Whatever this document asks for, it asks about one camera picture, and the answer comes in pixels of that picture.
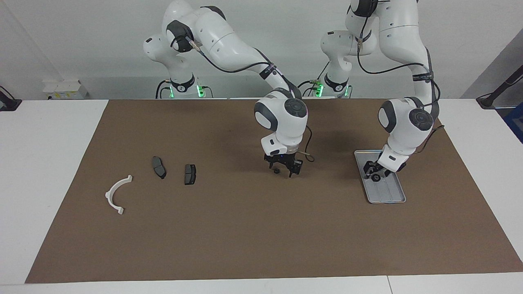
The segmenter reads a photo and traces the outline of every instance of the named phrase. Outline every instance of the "black stand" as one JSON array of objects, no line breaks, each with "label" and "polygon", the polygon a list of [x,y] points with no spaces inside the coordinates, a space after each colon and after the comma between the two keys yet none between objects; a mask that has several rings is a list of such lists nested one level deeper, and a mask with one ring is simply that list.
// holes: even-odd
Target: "black stand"
[{"label": "black stand", "polygon": [[518,68],[504,83],[499,86],[496,91],[492,92],[487,98],[477,98],[476,101],[480,104],[483,109],[494,109],[492,103],[494,100],[501,95],[506,89],[514,85],[518,79],[523,75],[523,65]]},{"label": "black stand", "polygon": [[4,107],[0,108],[0,111],[15,111],[22,100],[20,99],[10,99],[2,91],[0,91],[0,101],[5,104]]}]

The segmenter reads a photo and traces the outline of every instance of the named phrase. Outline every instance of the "silver rectangular tray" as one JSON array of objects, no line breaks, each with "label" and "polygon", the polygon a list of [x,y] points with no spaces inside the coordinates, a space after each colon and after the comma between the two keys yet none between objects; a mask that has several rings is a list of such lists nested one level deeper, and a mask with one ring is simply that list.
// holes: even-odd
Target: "silver rectangular tray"
[{"label": "silver rectangular tray", "polygon": [[379,182],[373,182],[371,179],[365,179],[363,167],[367,161],[376,161],[380,155],[381,150],[357,150],[354,152],[358,169],[360,171],[361,180],[367,193],[367,199],[372,204],[379,203],[403,203],[406,201],[403,188],[400,180],[395,173],[390,174],[386,178],[382,178]]}]

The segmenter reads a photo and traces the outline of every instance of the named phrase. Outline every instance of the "green light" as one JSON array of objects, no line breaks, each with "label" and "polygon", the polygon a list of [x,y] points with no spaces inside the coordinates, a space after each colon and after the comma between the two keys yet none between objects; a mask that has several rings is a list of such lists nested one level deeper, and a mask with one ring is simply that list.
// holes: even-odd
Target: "green light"
[{"label": "green light", "polygon": [[205,90],[202,89],[199,85],[196,85],[196,89],[198,89],[198,97],[205,97]]},{"label": "green light", "polygon": [[320,83],[318,84],[319,88],[316,89],[316,97],[321,97],[323,94],[324,86]]}]

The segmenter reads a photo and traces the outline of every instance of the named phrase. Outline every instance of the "white table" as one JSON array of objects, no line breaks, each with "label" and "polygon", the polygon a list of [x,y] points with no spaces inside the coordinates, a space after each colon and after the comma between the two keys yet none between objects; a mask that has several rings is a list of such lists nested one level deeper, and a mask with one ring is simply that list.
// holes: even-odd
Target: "white table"
[{"label": "white table", "polygon": [[[523,293],[523,273],[23,285],[106,104],[25,101],[0,112],[0,293]],[[474,100],[440,106],[441,122],[521,258],[523,144]]]}]

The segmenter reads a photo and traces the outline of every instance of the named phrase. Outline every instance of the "small black wheel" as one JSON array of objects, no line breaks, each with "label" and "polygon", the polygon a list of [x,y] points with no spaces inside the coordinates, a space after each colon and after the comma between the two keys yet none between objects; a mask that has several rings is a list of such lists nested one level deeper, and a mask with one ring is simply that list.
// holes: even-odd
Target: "small black wheel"
[{"label": "small black wheel", "polygon": [[381,181],[381,176],[380,176],[380,175],[377,175],[377,174],[373,174],[370,178],[371,178],[371,180],[372,180],[373,182],[376,182],[376,183],[379,182],[379,181]]}]

